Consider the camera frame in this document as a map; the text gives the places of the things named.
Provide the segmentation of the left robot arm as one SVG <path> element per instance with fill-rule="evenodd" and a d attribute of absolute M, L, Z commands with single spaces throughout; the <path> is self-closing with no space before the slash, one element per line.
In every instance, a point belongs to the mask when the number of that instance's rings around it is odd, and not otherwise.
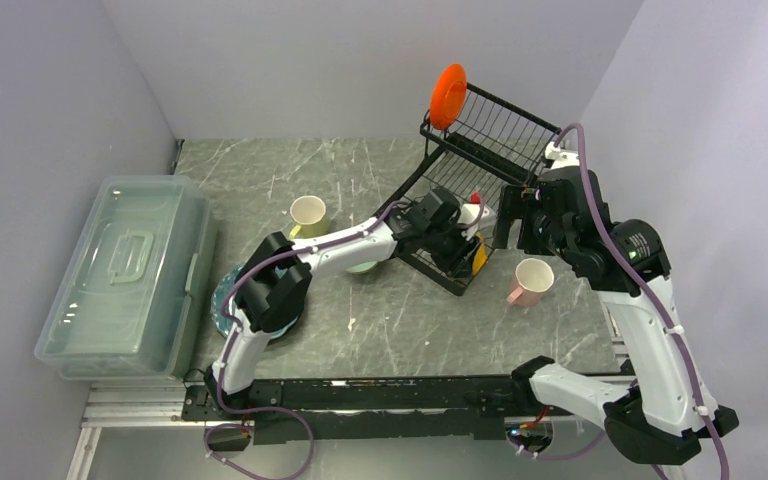
<path fill-rule="evenodd" d="M 206 371 L 208 407 L 224 420 L 245 411 L 260 357 L 276 333 L 302 316 L 314 280 L 418 250 L 443 275 L 469 278 L 481 246 L 479 233 L 495 221 L 495 211 L 480 194 L 462 202 L 437 187 L 417 201 L 394 201 L 335 233 L 309 239 L 289 239 L 281 232 L 267 236 L 222 300 L 220 314 L 231 328 Z"/>

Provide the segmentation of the pink mug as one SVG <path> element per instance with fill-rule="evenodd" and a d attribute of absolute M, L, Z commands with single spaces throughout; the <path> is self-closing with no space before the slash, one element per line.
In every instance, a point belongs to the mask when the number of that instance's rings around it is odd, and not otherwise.
<path fill-rule="evenodd" d="M 554 280 L 554 272 L 547 262 L 536 258 L 524 259 L 514 270 L 506 302 L 509 305 L 532 307 L 552 287 Z"/>

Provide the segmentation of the pale yellow mug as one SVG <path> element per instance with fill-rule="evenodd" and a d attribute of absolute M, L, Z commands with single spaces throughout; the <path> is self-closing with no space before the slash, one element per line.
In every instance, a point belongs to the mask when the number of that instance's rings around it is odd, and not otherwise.
<path fill-rule="evenodd" d="M 318 196 L 305 195 L 296 198 L 289 209 L 294 226 L 289 239 L 309 239 L 326 235 L 329 231 L 327 207 Z"/>

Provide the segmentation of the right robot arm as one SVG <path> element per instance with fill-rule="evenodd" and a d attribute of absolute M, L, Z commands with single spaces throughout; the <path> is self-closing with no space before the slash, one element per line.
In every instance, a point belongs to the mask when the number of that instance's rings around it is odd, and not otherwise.
<path fill-rule="evenodd" d="M 656 230 L 611 220 L 597 176 L 575 166 L 542 173 L 529 186 L 507 185 L 494 244 L 503 248 L 514 221 L 517 246 L 554 255 L 597 293 L 625 342 L 637 383 L 618 387 L 536 357 L 511 375 L 511 401 L 534 415 L 554 406 L 602 428 L 637 464 L 681 465 L 704 438 L 720 441 L 739 424 L 695 367 L 674 309 L 670 263 Z"/>

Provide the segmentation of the yellow ribbed bowl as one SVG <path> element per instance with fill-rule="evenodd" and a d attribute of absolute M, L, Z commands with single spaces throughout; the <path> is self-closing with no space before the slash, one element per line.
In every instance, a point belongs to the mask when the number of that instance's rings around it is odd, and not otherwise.
<path fill-rule="evenodd" d="M 482 233 L 477 232 L 475 234 L 475 239 L 477 240 L 478 244 L 472 260 L 471 275 L 473 277 L 477 276 L 478 273 L 483 269 L 489 257 L 486 242 Z"/>

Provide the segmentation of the black wire dish rack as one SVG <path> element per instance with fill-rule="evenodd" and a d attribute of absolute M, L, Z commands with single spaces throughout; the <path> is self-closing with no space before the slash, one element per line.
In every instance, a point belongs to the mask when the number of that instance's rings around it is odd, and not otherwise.
<path fill-rule="evenodd" d="M 560 131 L 559 126 L 469 83 L 461 112 L 447 130 L 434 129 L 429 114 L 425 115 L 420 125 L 425 139 L 423 159 L 376 213 L 383 213 L 396 201 L 418 204 L 437 189 L 448 191 L 460 204 L 472 192 L 480 192 L 496 211 L 504 186 L 534 185 L 545 169 L 545 146 Z M 493 230 L 494 225 L 478 231 L 484 236 L 489 257 L 494 251 Z M 450 293 L 463 295 L 476 276 L 443 274 L 424 250 L 426 241 L 415 238 L 399 247 L 394 256 Z"/>

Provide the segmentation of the light green ceramic bowl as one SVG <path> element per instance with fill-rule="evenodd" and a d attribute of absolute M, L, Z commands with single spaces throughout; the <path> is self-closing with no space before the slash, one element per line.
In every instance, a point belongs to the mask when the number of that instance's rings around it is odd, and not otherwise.
<path fill-rule="evenodd" d="M 364 274 L 375 268 L 377 265 L 377 261 L 364 262 L 348 268 L 346 272 L 350 274 Z"/>

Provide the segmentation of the orange plate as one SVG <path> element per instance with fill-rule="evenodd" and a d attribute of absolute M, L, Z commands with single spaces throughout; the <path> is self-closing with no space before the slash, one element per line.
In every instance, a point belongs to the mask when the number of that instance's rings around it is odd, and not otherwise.
<path fill-rule="evenodd" d="M 466 72 L 462 65 L 451 64 L 439 76 L 431 94 L 430 125 L 436 130 L 447 130 L 457 120 L 468 91 Z"/>

